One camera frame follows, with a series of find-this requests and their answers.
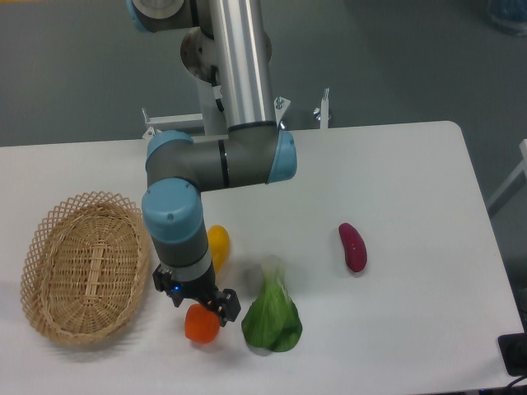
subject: black object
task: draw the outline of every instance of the black object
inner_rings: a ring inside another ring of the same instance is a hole
[[[516,333],[497,338],[501,357],[511,376],[527,374],[527,334]]]
[[[212,264],[201,277],[192,281],[175,281],[169,272],[163,272],[161,265],[152,273],[152,277],[156,290],[165,292],[175,307],[179,307],[183,299],[194,299],[217,315],[222,327],[225,327],[227,321],[234,322],[241,311],[240,301],[234,290],[217,289]]]

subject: floor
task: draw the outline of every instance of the floor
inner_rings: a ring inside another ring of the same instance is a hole
[[[496,30],[485,0],[265,0],[273,90],[291,129],[434,120],[464,132],[483,198],[521,160],[527,38]],[[199,111],[182,30],[142,35],[122,2],[0,4],[0,146],[134,139],[151,116]],[[527,310],[527,188],[492,221]]]

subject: metal bracket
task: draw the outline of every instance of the metal bracket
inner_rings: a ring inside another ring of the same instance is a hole
[[[221,88],[222,86],[215,87],[215,98],[218,96],[220,99],[222,98]],[[279,96],[275,99],[274,113],[277,118],[277,124],[283,124],[282,118],[290,105],[291,101],[285,97]],[[173,115],[171,117],[150,118],[147,114],[147,109],[143,107],[141,110],[145,126],[147,127],[147,131],[142,135],[142,138],[145,140],[150,140],[155,135],[165,130],[203,127],[203,116],[201,114]]]
[[[146,140],[151,139],[164,130],[203,127],[203,116],[201,114],[150,118],[147,114],[147,109],[143,107],[142,116],[144,118],[145,126],[147,127],[147,131],[142,135],[142,138]]]
[[[313,110],[313,118],[315,121],[320,122],[321,129],[329,128],[329,122],[331,122],[331,111],[329,111],[329,88],[324,89],[324,96],[320,101],[320,107]]]
[[[520,143],[520,151],[523,160],[487,200],[487,213],[490,218],[493,218],[527,182],[527,140]]]

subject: metal pipe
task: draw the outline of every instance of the metal pipe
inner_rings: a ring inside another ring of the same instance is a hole
[[[275,123],[259,0],[209,0],[228,128]]]

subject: metal stand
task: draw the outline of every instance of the metal stand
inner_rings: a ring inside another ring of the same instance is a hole
[[[487,200],[487,212],[490,218],[493,218],[527,181],[527,140],[520,143],[520,151],[523,160]]]

